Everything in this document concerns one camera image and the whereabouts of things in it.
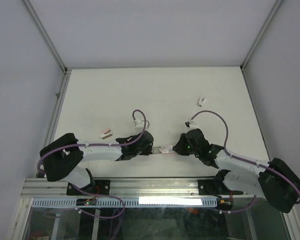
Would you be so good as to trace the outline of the red white staple box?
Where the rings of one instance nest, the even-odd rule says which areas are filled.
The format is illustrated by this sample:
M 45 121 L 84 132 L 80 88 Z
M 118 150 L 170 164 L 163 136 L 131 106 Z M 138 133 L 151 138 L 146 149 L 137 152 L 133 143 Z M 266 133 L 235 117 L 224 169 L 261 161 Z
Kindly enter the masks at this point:
M 173 154 L 175 153 L 173 146 L 162 146 L 161 154 Z

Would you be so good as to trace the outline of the pink white mini stapler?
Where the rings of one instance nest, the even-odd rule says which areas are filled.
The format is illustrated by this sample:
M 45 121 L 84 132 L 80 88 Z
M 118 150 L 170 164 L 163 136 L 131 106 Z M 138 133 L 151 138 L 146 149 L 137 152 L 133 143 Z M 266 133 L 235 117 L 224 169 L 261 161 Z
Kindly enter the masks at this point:
M 105 140 L 107 138 L 110 138 L 113 136 L 113 132 L 110 128 L 107 128 L 105 129 L 104 131 L 102 131 L 100 134 L 99 134 L 99 137 L 102 139 L 102 140 Z

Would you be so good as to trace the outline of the staple box tray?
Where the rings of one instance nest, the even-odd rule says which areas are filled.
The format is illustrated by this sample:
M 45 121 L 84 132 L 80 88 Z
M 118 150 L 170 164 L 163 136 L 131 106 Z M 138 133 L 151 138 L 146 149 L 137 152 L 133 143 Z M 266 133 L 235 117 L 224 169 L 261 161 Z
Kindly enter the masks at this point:
M 152 148 L 152 154 L 162 154 L 162 148 L 161 147 L 153 147 Z

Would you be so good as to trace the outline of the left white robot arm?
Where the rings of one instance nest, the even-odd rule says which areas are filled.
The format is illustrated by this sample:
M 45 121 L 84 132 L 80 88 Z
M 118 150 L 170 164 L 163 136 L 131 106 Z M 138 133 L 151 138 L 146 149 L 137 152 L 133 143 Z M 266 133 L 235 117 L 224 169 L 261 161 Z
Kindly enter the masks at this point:
M 137 135 L 116 138 L 112 146 L 88 146 L 87 141 L 79 141 L 73 133 L 66 133 L 48 146 L 39 155 L 43 170 L 49 182 L 66 181 L 75 185 L 83 194 L 96 193 L 96 183 L 87 168 L 79 163 L 89 161 L 129 161 L 152 153 L 154 138 L 144 131 Z

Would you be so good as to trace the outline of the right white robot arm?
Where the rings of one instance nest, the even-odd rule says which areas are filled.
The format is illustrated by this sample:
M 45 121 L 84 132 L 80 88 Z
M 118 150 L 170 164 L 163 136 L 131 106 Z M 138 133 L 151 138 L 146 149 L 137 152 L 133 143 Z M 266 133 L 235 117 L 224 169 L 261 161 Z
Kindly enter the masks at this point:
M 198 128 L 182 133 L 172 149 L 180 156 L 193 155 L 218 170 L 203 183 L 203 190 L 209 195 L 247 193 L 265 199 L 282 213 L 289 213 L 300 203 L 300 179 L 279 158 L 264 161 L 235 156 L 221 145 L 210 144 Z

